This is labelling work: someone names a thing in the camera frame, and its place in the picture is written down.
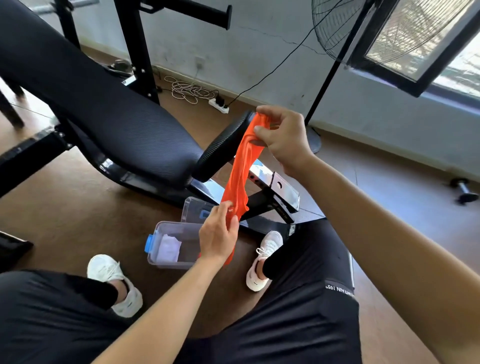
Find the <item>orange cloth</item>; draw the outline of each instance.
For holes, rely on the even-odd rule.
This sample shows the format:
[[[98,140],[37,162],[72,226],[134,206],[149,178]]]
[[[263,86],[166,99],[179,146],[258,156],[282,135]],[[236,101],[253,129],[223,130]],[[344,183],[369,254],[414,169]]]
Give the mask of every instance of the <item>orange cloth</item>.
[[[223,192],[223,201],[232,201],[233,206],[228,209],[227,213],[227,227],[230,227],[230,220],[234,215],[237,215],[240,221],[242,215],[248,211],[247,202],[248,196],[245,192],[245,183],[247,181],[249,170],[255,160],[260,156],[264,149],[263,146],[255,146],[250,143],[252,140],[258,140],[253,128],[257,125],[264,128],[270,128],[270,118],[263,114],[255,114],[247,131],[243,135],[240,142],[235,160],[233,161],[233,169],[230,173],[225,192]],[[233,252],[228,257],[225,264],[229,264],[233,258]]]

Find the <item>fan stand pole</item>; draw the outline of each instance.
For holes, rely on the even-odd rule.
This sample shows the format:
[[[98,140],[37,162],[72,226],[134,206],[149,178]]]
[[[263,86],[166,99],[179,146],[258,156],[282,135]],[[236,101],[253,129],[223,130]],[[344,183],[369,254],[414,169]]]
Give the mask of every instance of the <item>fan stand pole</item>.
[[[360,15],[358,16],[355,24],[352,27],[352,30],[350,31],[350,34],[348,35],[347,39],[345,40],[345,43],[342,46],[342,49],[340,50],[340,53],[338,54],[338,57],[336,58],[332,68],[330,69],[330,72],[328,73],[327,77],[325,78],[324,84],[322,85],[322,88],[320,88],[320,91],[318,92],[317,97],[315,98],[315,101],[313,102],[312,107],[310,108],[310,111],[307,114],[307,117],[305,118],[305,125],[308,125],[310,122],[310,119],[313,116],[313,113],[315,113],[315,110],[317,110],[318,104],[320,103],[320,100],[325,95],[325,92],[327,91],[327,88],[329,87],[330,83],[333,80],[333,77],[335,76],[335,73],[337,72],[338,68],[340,67],[343,58],[348,52],[348,49],[350,48],[350,45],[353,42],[353,39],[355,39],[355,36],[357,35],[357,32],[359,31],[363,20],[368,14],[368,11],[372,7],[374,3],[374,0],[367,0],[365,4],[363,5],[363,8],[360,12]],[[310,146],[310,149],[312,152],[316,153],[320,150],[320,136],[317,134],[310,126],[307,127],[307,138],[308,138],[308,144]]]

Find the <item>coiled white wire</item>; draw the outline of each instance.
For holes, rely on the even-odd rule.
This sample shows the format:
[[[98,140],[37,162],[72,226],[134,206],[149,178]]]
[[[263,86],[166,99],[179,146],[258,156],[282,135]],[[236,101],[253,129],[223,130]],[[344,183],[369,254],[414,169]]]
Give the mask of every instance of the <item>coiled white wire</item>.
[[[192,105],[198,104],[199,98],[207,100],[214,98],[216,96],[215,91],[218,95],[218,90],[210,91],[205,87],[201,87],[194,83],[179,81],[172,76],[165,76],[163,80],[172,84],[172,96],[174,98],[178,100],[187,100]]]

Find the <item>dumbbell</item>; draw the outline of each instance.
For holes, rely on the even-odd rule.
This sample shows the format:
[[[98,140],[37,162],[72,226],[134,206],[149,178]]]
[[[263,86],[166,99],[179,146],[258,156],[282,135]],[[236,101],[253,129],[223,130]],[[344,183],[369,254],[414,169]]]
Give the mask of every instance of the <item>dumbbell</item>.
[[[467,202],[477,201],[479,199],[479,196],[477,194],[470,192],[470,190],[468,189],[467,184],[469,182],[470,181],[467,178],[453,178],[450,181],[450,187],[459,187],[460,190],[462,190],[462,194],[457,200],[457,202],[461,205],[464,205]]]

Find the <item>wall socket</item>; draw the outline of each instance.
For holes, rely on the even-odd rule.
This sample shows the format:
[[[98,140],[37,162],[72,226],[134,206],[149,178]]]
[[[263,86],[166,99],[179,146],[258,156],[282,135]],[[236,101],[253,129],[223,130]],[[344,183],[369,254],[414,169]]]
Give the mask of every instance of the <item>wall socket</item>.
[[[203,70],[205,68],[205,58],[195,56],[195,66],[197,67],[197,70]]]

